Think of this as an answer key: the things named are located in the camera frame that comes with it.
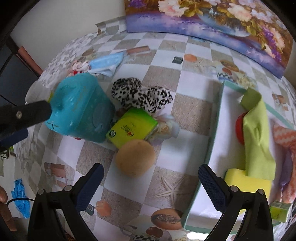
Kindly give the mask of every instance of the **starfish print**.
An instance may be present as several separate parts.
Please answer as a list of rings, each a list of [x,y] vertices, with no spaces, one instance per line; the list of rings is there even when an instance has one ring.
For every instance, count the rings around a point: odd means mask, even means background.
[[[176,186],[173,188],[164,177],[161,177],[161,181],[165,185],[165,188],[167,190],[166,191],[163,191],[160,194],[154,195],[154,198],[161,198],[161,197],[170,196],[170,198],[171,198],[171,200],[173,202],[173,206],[175,206],[177,195],[186,195],[186,194],[189,194],[189,193],[184,193],[183,191],[180,191],[178,189],[178,187],[180,186],[180,184],[182,183],[183,180],[184,180],[184,178],[181,178],[176,183]]]

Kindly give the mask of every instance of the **white wall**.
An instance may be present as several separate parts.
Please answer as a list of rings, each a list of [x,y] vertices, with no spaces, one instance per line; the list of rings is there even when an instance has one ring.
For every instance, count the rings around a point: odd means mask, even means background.
[[[96,32],[96,23],[124,15],[124,0],[41,0],[11,37],[45,69],[68,42]]]

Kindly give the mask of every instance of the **blue container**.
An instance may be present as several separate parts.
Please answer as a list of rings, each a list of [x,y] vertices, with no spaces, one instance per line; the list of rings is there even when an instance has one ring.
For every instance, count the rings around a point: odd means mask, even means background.
[[[64,79],[50,101],[52,115],[46,126],[62,135],[101,143],[106,138],[115,108],[89,73]]]

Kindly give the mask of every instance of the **container lid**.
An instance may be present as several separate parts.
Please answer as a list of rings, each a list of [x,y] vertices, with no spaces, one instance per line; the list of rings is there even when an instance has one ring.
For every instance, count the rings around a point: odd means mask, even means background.
[[[97,79],[89,73],[64,79],[50,101],[52,114],[46,126],[62,135],[70,135],[78,127],[97,86]]]

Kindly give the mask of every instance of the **checkered tablecloth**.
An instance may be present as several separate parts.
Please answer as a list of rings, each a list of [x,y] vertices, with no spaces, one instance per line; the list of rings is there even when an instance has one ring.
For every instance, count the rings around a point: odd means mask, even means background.
[[[28,138],[16,144],[15,151],[34,193],[40,188],[48,192],[61,190],[45,173],[45,162],[65,165],[67,185],[73,185],[94,163],[104,166],[104,179],[91,204],[95,206],[97,201],[105,200],[112,208],[111,216],[102,217],[96,211],[93,216],[81,213],[99,241],[129,240],[120,228],[131,223],[153,226],[149,223],[150,216],[158,209],[186,210],[198,183],[198,167],[204,161],[215,121],[221,83],[211,66],[220,60],[233,62],[248,78],[254,79],[264,101],[295,127],[294,88],[284,77],[277,79],[240,53],[178,34],[127,33],[125,18],[103,22],[98,27],[102,31],[100,35],[88,34],[70,42],[44,70],[39,81],[54,90],[65,78],[70,63],[89,48],[96,51],[95,58],[148,45],[150,53],[126,57],[113,77],[98,77],[98,80],[107,94],[115,80],[127,77],[140,79],[144,86],[170,89],[174,101],[161,113],[172,114],[180,124],[178,138],[155,147],[157,162],[137,179],[125,176],[116,168],[113,145],[62,136],[42,123],[29,128]],[[197,61],[184,59],[181,64],[173,63],[175,57],[184,58],[185,54],[196,56]],[[173,240],[178,240],[186,233],[179,230],[170,234]]]

